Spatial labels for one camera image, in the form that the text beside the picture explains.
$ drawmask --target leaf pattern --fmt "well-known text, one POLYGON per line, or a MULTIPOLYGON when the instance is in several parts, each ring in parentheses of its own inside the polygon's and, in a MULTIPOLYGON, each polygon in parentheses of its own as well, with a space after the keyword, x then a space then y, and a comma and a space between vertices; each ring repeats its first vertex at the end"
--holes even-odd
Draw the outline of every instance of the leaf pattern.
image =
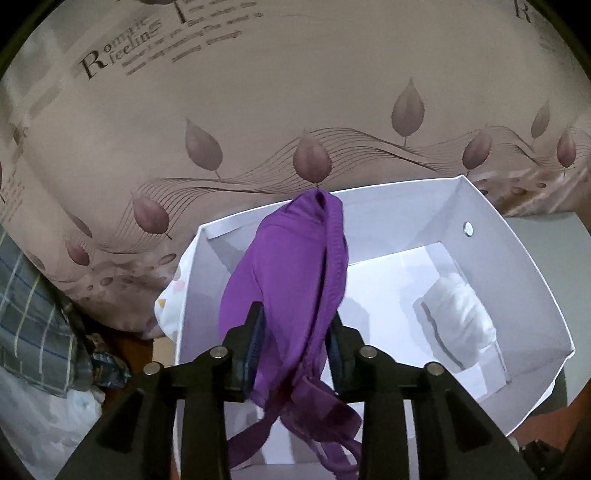
POLYGON ((398 135, 409 137, 423 124, 425 104, 410 79, 406 88, 398 96, 392 110, 392 128, 398 135))
POLYGON ((66 240, 66 250, 74 263, 82 265, 83 267, 90 265, 90 256, 80 245, 74 245, 66 240))
POLYGON ((536 138, 543 135, 548 128, 550 123, 550 103, 546 102, 534 118, 534 122, 531 124, 531 136, 535 140, 536 138))
POLYGON ((134 218, 139 227, 146 233, 166 233, 170 217, 162 205, 146 195, 133 199, 134 218))
POLYGON ((10 124, 12 128, 12 139, 17 145, 21 145, 22 141, 26 137, 26 129, 25 128, 18 128, 14 124, 10 124))
POLYGON ((188 118, 185 147, 189 158, 198 167, 215 171, 222 163, 222 147, 217 143, 217 140, 188 118))
POLYGON ((41 261, 41 259, 38 256, 32 254, 29 250, 25 250, 25 254, 29 258, 31 263, 35 265, 39 270, 45 270, 45 264, 41 261))
POLYGON ((523 187, 511 187, 510 192, 513 195, 521 196, 527 193, 527 190, 523 187))
POLYGON ((177 254, 165 255, 160 260, 158 260, 158 265, 167 265, 170 262, 172 262, 175 258, 177 258, 177 254))
POLYGON ((311 183, 320 183, 330 174, 332 160, 318 140, 304 133, 295 149, 293 166, 302 179, 311 183))
POLYGON ((76 225, 82 233, 84 233, 87 237, 92 238, 92 232, 88 225, 86 225, 82 220, 80 220, 76 215, 64 210, 66 215, 70 218, 70 220, 76 225))
POLYGON ((569 168, 577 158, 577 146, 568 130, 565 130, 558 140, 556 157, 564 168, 569 168))
POLYGON ((488 158, 491 153, 491 146, 492 136, 483 128, 478 132, 477 136, 470 140, 464 149, 462 163, 468 170, 474 170, 488 158))

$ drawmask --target plaid fabric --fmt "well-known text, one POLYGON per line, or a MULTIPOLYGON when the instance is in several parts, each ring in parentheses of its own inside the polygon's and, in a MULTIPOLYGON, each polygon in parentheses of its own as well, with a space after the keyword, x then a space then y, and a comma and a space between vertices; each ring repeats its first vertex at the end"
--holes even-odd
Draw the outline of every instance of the plaid fabric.
POLYGON ((88 390, 92 366, 75 329, 83 332, 71 301, 0 226, 0 365, 60 397, 88 390))

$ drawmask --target purple bra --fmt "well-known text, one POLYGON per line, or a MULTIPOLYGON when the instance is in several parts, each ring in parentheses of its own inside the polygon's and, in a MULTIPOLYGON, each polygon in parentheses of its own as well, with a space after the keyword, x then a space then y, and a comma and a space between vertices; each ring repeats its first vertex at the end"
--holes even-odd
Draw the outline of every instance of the purple bra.
POLYGON ((229 440, 231 468, 263 447, 280 418, 338 480, 358 477, 361 418, 320 380, 348 259, 341 201, 310 190, 261 222, 232 273, 220 306, 221 337, 244 323, 253 301, 262 302, 267 326, 251 394, 265 417, 229 440))

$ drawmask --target metal screw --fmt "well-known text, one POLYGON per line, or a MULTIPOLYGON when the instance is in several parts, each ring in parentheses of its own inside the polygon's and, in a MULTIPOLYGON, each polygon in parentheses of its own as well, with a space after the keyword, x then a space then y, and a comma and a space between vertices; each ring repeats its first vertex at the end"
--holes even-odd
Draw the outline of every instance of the metal screw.
POLYGON ((466 235, 466 236, 474 235, 474 227, 472 226, 472 224, 470 222, 464 223, 464 235, 466 235))
POLYGON ((215 346, 209 351, 209 355, 214 358, 224 358, 228 354, 228 349, 224 346, 215 346))
POLYGON ((437 362, 431 362, 430 364, 427 364, 427 372, 429 372, 431 375, 435 375, 436 377, 438 377, 439 375, 445 373, 445 368, 442 364, 438 364, 437 362))
POLYGON ((160 365, 158 362, 150 362, 148 365, 144 367, 144 373, 146 375, 155 375, 158 372, 160 372, 161 368, 162 365, 160 365))
POLYGON ((359 354, 363 358, 376 358, 378 356, 378 351, 370 345, 365 345, 359 349, 359 354))

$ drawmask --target dark background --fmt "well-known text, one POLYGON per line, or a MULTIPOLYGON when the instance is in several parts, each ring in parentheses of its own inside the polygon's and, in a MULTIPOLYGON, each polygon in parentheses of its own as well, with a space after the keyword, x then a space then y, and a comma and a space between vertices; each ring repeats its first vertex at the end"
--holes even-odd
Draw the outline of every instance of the dark background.
MULTIPOLYGON (((22 24, 26 16, 28 16, 38 5, 46 3, 47 1, 48 0, 2 0, 5 11, 0 14, 0 45, 4 46, 15 30, 22 24)), ((56 0, 53 3, 59 4, 60 1, 56 0)), ((562 17, 564 22, 566 22, 579 40, 585 45, 587 51, 590 50, 591 28, 589 28, 589 21, 587 20, 586 15, 583 14, 583 11, 579 7, 582 4, 580 0, 578 2, 575 0, 534 0, 533 4, 536 3, 546 3, 551 5, 556 13, 562 17)))

